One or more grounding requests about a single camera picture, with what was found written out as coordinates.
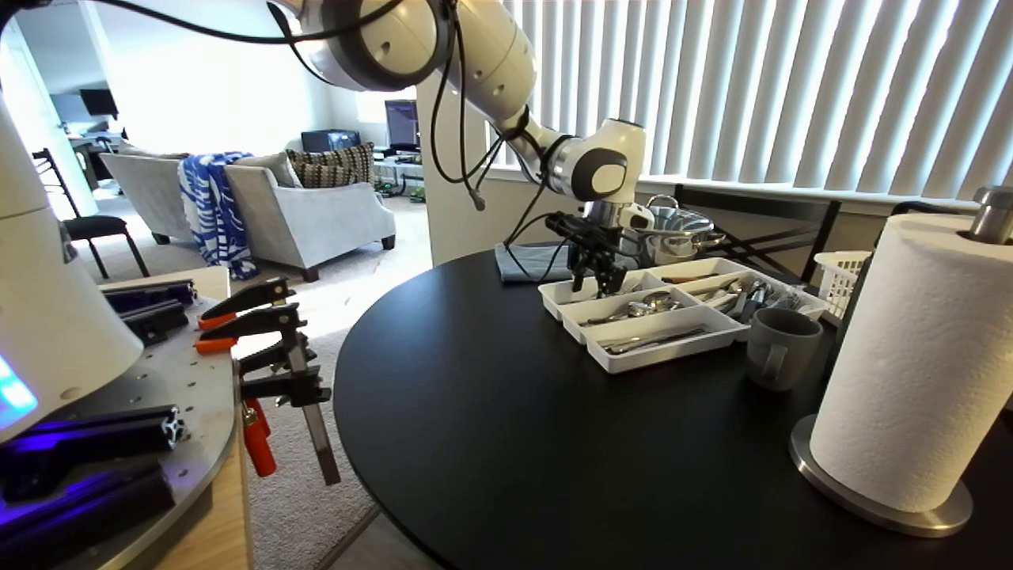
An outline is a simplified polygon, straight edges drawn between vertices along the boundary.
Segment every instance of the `armchair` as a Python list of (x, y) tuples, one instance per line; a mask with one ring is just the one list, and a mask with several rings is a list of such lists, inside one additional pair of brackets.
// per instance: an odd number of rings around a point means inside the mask
[(237, 162), (225, 169), (243, 216), (257, 260), (300, 270), (307, 282), (319, 265), (371, 244), (395, 247), (392, 212), (379, 205), (371, 185), (281, 188), (267, 166)]

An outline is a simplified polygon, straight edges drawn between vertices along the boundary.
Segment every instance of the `vertical blinds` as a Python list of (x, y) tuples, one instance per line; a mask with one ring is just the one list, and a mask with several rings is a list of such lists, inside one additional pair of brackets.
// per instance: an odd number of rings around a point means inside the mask
[(886, 199), (1013, 185), (1013, 0), (506, 0), (533, 115), (646, 176)]

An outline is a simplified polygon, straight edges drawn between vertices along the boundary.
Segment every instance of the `sofa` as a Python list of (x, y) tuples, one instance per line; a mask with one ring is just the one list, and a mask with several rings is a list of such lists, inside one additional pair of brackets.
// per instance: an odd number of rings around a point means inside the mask
[(102, 153), (97, 159), (123, 188), (137, 216), (151, 227), (155, 244), (192, 244), (181, 199), (181, 155)]
[(303, 188), (307, 179), (286, 153), (225, 169), (257, 260), (300, 270), (310, 282), (322, 263), (343, 255), (395, 247), (395, 219), (376, 199), (371, 166), (337, 166), (337, 171), (354, 176)]

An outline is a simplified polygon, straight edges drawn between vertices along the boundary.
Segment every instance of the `carpet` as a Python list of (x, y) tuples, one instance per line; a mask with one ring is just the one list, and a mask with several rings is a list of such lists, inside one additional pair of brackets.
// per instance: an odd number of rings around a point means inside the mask
[[(291, 300), (307, 321), (303, 334), (318, 353), (322, 383), (337, 383), (337, 362), (345, 342), (345, 334), (354, 321), (400, 282), (432, 270), (432, 240), (429, 240), (429, 212), (423, 203), (385, 199), (395, 212), (395, 252), (384, 255), (379, 244), (371, 252), (350, 255), (319, 270), (319, 282), (300, 282), (299, 273), (264, 265), (264, 277), (288, 277), (288, 284), (299, 292)], [(127, 199), (102, 199), (102, 212), (122, 216), (130, 226), (133, 240), (142, 252), (151, 277), (203, 265), (192, 247), (164, 244), (160, 247), (141, 216)], [(94, 240), (112, 280), (137, 280), (137, 263), (127, 255), (122, 238)], [(89, 256), (89, 247), (80, 247), (86, 265), (97, 270)], [(248, 463), (248, 517), (255, 543), (257, 570), (307, 570), (329, 567), (354, 535), (371, 526), (376, 517), (375, 502), (354, 478), (343, 440), (337, 432), (332, 406), (319, 406), (343, 483), (327, 487), (318, 457), (310, 449), (307, 425), (300, 409), (264, 402), (272, 425), (272, 452), (280, 471), (257, 478)]]

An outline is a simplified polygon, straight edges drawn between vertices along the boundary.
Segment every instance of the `coffee table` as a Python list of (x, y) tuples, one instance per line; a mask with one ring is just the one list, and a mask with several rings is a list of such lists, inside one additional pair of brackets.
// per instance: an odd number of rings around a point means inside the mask
[(446, 567), (1013, 567), (1006, 432), (960, 535), (876, 530), (793, 467), (812, 391), (749, 388), (741, 347), (607, 378), (492, 255), (379, 297), (332, 406), (364, 487)]

